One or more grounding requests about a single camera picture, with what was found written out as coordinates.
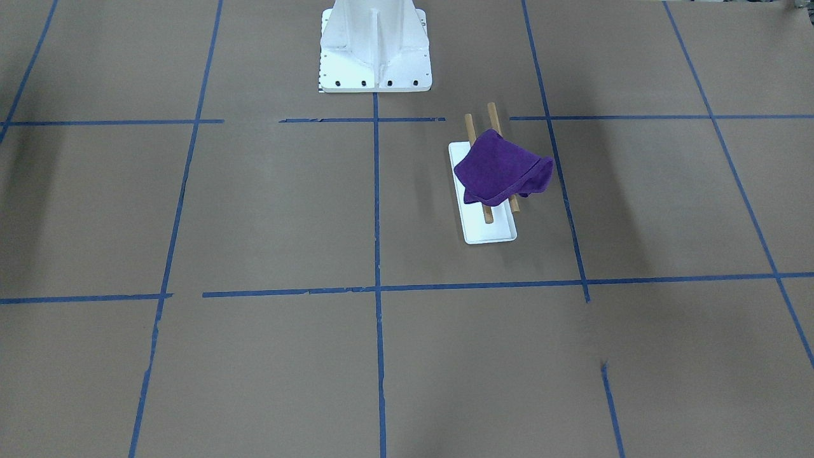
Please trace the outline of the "white wooden towel rack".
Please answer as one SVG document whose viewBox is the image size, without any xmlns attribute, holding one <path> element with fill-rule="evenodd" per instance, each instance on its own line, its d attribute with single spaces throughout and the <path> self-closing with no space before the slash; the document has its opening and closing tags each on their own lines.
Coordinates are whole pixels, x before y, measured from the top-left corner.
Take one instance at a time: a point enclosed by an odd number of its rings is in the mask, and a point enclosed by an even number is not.
<svg viewBox="0 0 814 458">
<path fill-rule="evenodd" d="M 502 134 L 496 102 L 486 104 L 486 115 L 488 128 L 479 134 L 474 117 L 466 113 L 466 141 L 448 145 L 460 227 L 469 246 L 512 242 L 518 236 L 520 151 Z"/>
</svg>

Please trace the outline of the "purple towel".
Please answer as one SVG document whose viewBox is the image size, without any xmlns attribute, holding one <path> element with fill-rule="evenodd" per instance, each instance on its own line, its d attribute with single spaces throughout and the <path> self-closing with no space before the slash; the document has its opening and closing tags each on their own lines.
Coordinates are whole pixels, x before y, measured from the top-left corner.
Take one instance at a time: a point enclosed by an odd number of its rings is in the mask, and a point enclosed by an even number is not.
<svg viewBox="0 0 814 458">
<path fill-rule="evenodd" d="M 554 168 L 553 157 L 531 153 L 489 128 L 453 171 L 464 188 L 466 205 L 496 207 L 511 195 L 527 198 L 546 191 Z"/>
</svg>

